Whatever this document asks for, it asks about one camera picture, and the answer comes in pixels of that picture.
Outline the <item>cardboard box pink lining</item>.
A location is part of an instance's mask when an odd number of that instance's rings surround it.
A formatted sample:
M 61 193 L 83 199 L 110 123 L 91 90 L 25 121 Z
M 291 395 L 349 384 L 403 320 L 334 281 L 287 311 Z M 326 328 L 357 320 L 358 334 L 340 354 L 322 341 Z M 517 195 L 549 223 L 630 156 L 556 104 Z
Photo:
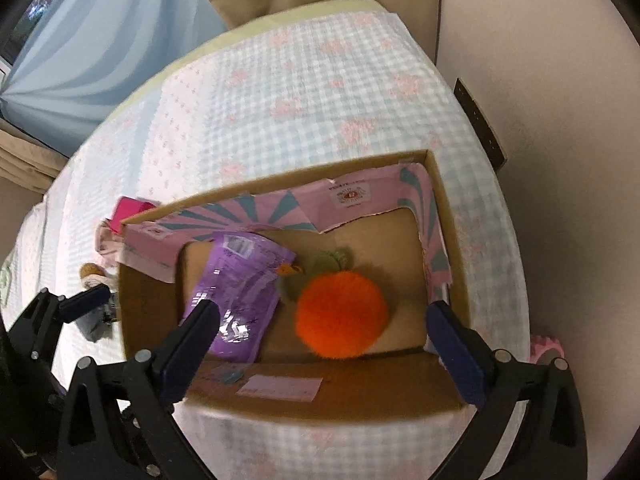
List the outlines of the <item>cardboard box pink lining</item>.
M 426 351 L 428 305 L 470 316 L 450 199 L 427 151 L 338 162 L 236 184 L 130 218 L 118 270 L 127 356 L 156 347 L 188 314 L 212 253 L 260 257 L 250 234 L 293 253 L 241 385 L 202 365 L 189 401 L 289 422 L 393 422 L 459 411 L 454 382 Z

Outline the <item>magenta zip pouch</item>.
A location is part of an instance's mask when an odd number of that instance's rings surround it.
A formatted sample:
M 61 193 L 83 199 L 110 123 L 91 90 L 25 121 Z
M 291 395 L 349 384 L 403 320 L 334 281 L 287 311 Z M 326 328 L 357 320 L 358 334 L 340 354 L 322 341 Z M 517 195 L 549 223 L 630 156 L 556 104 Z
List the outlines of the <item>magenta zip pouch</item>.
M 115 206 L 112 218 L 107 220 L 107 225 L 113 233 L 119 234 L 122 232 L 122 222 L 124 220 L 156 207 L 157 204 L 148 200 L 122 196 Z

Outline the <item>purple snack packet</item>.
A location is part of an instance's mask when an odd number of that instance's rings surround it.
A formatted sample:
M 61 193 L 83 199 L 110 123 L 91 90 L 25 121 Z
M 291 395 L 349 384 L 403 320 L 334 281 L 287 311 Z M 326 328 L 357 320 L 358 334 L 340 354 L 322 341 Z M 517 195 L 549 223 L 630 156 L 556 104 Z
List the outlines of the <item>purple snack packet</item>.
M 225 361 L 256 360 L 262 336 L 280 300 L 278 269 L 295 252 L 254 233 L 217 233 L 185 314 L 202 300 L 218 306 L 220 325 L 209 352 Z

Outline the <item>orange plush fruit toy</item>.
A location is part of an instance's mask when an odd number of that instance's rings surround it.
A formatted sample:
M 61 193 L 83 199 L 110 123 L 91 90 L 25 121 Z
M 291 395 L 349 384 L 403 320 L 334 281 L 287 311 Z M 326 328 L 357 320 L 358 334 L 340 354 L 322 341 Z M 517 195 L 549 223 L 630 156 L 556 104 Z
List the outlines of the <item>orange plush fruit toy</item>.
M 295 307 L 295 335 L 321 359 L 360 358 L 390 322 L 382 289 L 352 268 L 346 249 L 319 250 L 278 275 L 281 300 Z

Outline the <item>light blue curtain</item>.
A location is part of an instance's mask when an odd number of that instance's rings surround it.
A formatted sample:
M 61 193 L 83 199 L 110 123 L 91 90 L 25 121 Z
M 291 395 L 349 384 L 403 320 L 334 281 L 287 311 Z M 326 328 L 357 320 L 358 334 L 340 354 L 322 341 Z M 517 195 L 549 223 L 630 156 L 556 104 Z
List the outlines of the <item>light blue curtain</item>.
M 54 0 L 1 87 L 1 115 L 66 156 L 134 90 L 227 29 L 209 0 Z

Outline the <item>grey fuzzy sock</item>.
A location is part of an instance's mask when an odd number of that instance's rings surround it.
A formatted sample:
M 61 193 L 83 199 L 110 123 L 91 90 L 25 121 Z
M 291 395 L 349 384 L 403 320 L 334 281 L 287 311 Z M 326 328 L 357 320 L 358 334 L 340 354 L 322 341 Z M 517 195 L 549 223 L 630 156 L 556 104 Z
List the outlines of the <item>grey fuzzy sock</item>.
M 75 321 L 75 325 L 85 340 L 98 342 L 102 338 L 110 338 L 112 325 L 117 321 L 114 304 L 104 304 L 84 314 Z

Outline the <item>pink printed cloth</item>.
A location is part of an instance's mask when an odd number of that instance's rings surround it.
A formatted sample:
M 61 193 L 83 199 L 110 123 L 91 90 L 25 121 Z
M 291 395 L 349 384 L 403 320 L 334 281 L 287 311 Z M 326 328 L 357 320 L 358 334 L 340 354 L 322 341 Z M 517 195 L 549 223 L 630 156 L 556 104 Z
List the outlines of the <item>pink printed cloth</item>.
M 102 266 L 116 266 L 122 246 L 122 237 L 111 229 L 107 220 L 103 220 L 96 228 L 96 252 L 101 257 Z

